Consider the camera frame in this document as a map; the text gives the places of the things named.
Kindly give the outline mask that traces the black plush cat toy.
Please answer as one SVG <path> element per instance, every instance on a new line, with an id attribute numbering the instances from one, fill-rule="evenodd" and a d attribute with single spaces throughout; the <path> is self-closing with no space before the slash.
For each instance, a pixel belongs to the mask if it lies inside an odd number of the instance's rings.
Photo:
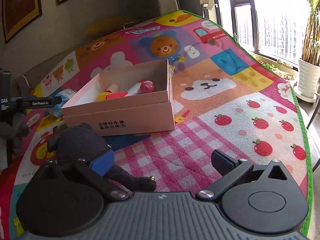
<path id="1" fill-rule="evenodd" d="M 55 152 L 57 163 L 65 170 L 71 169 L 78 158 L 97 157 L 112 149 L 106 140 L 94 131 L 89 124 L 69 127 L 49 140 L 48 152 Z M 104 178 L 118 182 L 130 191 L 153 192 L 156 182 L 150 177 L 134 177 L 114 163 Z"/>

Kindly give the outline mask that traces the blue wet wipes pack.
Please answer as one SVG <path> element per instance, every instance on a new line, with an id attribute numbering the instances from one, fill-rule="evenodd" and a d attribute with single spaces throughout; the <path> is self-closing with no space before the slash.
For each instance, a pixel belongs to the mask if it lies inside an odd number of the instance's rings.
<path id="1" fill-rule="evenodd" d="M 61 108 L 76 94 L 76 91 L 71 89 L 64 89 L 56 94 L 56 96 L 61 97 L 61 103 L 55 105 L 53 108 L 48 108 L 47 112 L 51 115 L 59 118 L 62 115 Z"/>

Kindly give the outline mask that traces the yellow toy corn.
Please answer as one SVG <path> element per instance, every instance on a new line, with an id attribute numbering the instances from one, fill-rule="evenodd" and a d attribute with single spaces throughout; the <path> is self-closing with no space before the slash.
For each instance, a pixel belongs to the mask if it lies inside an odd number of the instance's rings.
<path id="1" fill-rule="evenodd" d="M 96 101 L 104 101 L 110 94 L 112 94 L 112 92 L 101 92 L 98 94 Z"/>

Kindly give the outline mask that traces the white red foam rocket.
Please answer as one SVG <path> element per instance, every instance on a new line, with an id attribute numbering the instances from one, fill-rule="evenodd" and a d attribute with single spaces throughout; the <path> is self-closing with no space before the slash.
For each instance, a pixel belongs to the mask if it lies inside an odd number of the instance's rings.
<path id="1" fill-rule="evenodd" d="M 108 94 L 105 99 L 110 100 L 110 99 L 123 98 L 126 96 L 138 95 L 140 93 L 140 86 L 143 82 L 144 80 L 139 80 L 129 90 Z"/>

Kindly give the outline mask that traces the pink round cartoon toy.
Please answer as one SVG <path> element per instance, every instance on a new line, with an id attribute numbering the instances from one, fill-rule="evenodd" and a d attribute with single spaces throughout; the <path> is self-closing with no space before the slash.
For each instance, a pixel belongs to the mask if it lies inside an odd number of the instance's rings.
<path id="1" fill-rule="evenodd" d="M 156 92 L 156 86 L 154 85 L 154 83 L 150 80 L 145 80 L 142 81 L 139 87 L 139 93 L 140 94 L 146 94 L 146 93 L 152 93 L 152 92 Z"/>

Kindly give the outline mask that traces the yellow pink cupcake toy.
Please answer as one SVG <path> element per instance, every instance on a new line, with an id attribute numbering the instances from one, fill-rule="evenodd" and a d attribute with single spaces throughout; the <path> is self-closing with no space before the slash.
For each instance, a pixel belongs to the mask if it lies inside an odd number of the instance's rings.
<path id="1" fill-rule="evenodd" d="M 116 93 L 118 91 L 118 86 L 116 84 L 111 84 L 106 90 L 105 92 L 107 93 Z"/>

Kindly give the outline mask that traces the beige sofa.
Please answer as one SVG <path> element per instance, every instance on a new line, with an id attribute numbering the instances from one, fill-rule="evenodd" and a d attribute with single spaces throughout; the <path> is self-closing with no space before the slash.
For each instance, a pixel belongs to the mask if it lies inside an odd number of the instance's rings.
<path id="1" fill-rule="evenodd" d="M 31 91 L 47 76 L 55 66 L 66 56 L 72 53 L 74 49 L 65 50 L 46 61 L 36 65 L 30 70 L 17 77 L 11 77 L 10 96 L 28 96 Z"/>

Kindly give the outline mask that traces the pink cardboard box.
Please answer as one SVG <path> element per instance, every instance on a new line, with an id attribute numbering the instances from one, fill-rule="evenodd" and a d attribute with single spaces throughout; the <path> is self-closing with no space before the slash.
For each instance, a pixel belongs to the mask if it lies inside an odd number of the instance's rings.
<path id="1" fill-rule="evenodd" d="M 66 124 L 86 123 L 101 136 L 152 133 L 175 128 L 171 69 L 167 60 L 151 61 L 101 72 L 84 85 L 63 107 Z M 111 85 L 118 92 L 139 80 L 150 80 L 157 91 L 96 101 Z"/>

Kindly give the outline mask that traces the yellow cushion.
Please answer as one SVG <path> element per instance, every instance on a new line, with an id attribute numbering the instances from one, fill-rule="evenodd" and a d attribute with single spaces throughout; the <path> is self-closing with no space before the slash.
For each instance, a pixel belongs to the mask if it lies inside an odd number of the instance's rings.
<path id="1" fill-rule="evenodd" d="M 124 16 L 110 16 L 92 23 L 85 31 L 86 36 L 103 36 L 114 33 L 126 26 L 135 25 L 142 20 L 140 18 L 132 17 L 129 15 Z"/>

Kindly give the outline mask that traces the white plant pot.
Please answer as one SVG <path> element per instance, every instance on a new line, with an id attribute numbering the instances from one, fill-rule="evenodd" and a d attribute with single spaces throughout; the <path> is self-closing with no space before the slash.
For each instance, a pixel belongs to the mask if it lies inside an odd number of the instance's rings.
<path id="1" fill-rule="evenodd" d="M 317 92 L 320 67 L 299 60 L 298 90 L 307 98 L 313 98 Z"/>

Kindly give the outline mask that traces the green potted palm plant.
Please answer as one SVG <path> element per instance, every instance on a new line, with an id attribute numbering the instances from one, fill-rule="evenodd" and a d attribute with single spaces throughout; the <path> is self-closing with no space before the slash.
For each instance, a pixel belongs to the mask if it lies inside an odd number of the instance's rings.
<path id="1" fill-rule="evenodd" d="M 319 0 L 307 0 L 310 14 L 305 30 L 301 59 L 319 66 Z"/>

